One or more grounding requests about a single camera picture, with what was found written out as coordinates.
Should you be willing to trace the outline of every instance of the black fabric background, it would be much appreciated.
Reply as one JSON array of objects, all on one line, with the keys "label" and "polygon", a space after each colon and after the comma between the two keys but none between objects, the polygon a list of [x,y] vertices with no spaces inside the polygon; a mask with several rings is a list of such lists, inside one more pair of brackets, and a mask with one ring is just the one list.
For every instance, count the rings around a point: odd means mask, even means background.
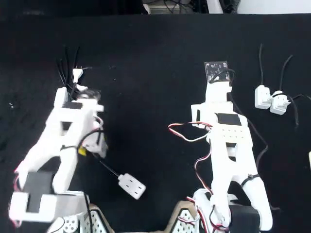
[{"label": "black fabric background", "polygon": [[[7,218],[13,170],[37,141],[61,86],[55,59],[63,46],[81,46],[83,84],[102,91],[109,144],[107,162],[147,186],[140,200],[92,159],[79,158],[71,190],[83,190],[117,232],[163,230],[174,206],[200,187],[193,162],[207,144],[187,143],[167,125],[191,119],[190,105],[205,99],[204,61],[227,60],[237,77],[233,97],[269,144],[262,176],[273,213],[272,232],[309,229],[311,103],[297,100],[300,126],[291,106],[283,116],[254,108],[259,85],[258,48],[265,44],[265,85],[277,90],[281,66],[294,54],[284,91],[310,93],[310,15],[118,16],[41,19],[0,23],[0,229],[14,232]],[[187,136],[201,134],[187,128]],[[263,148],[252,133],[254,154]],[[48,169],[57,164],[54,160]],[[200,166],[211,182],[210,162]],[[17,232],[44,232],[47,224],[24,223]]]}]

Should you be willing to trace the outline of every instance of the white plug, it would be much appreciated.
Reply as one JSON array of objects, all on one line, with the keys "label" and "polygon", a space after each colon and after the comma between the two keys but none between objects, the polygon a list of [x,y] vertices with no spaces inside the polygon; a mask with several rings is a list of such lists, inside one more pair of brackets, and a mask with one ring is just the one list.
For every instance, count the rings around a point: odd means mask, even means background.
[{"label": "white plug", "polygon": [[264,85],[259,85],[255,89],[255,108],[268,109],[271,103],[270,89]]},{"label": "white plug", "polygon": [[72,69],[73,83],[78,83],[79,78],[83,75],[82,69]]},{"label": "white plug", "polygon": [[[275,93],[273,93],[272,96],[275,96],[277,94],[283,94],[283,92],[276,91]],[[284,113],[286,113],[286,109],[289,104],[290,102],[287,100],[286,95],[277,95],[275,97],[272,97],[270,112],[278,115],[283,115]]]},{"label": "white plug", "polygon": [[124,175],[120,175],[118,180],[119,186],[136,200],[138,200],[146,190],[146,186],[144,186],[130,174],[125,173]]}]

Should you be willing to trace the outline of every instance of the robotic arm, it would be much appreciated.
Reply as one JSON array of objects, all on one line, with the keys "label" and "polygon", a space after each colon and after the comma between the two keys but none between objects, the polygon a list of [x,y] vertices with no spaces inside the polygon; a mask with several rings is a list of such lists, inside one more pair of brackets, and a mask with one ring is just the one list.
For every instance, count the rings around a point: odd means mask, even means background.
[{"label": "robotic arm", "polygon": [[[232,102],[227,100],[232,89],[228,74],[231,70],[227,69],[226,63],[218,71],[215,71],[217,64],[205,65],[207,73],[214,72],[207,75],[206,101],[192,105],[191,112],[192,122],[197,121],[200,111],[199,121],[212,125],[207,142],[211,150],[213,181],[211,194],[207,195],[206,189],[194,193],[195,205],[203,212],[209,232],[213,229],[221,232],[215,225],[230,232],[268,231],[272,227],[272,214],[256,168],[247,119],[235,113]],[[205,127],[202,124],[193,126]],[[227,193],[232,181],[242,187],[252,206],[237,206],[231,202],[236,199]]]},{"label": "robotic arm", "polygon": [[[11,199],[9,217],[13,221],[51,222],[57,217],[86,211],[83,193],[68,191],[78,162],[77,147],[84,136],[94,130],[81,146],[104,158],[107,145],[104,134],[97,132],[103,129],[97,117],[98,112],[104,111],[98,104],[100,94],[87,87],[78,88],[83,90],[72,101],[68,101],[65,87],[57,90],[54,108],[42,135],[15,170],[20,189],[15,185]],[[39,171],[56,156],[61,163],[55,175]]]}]

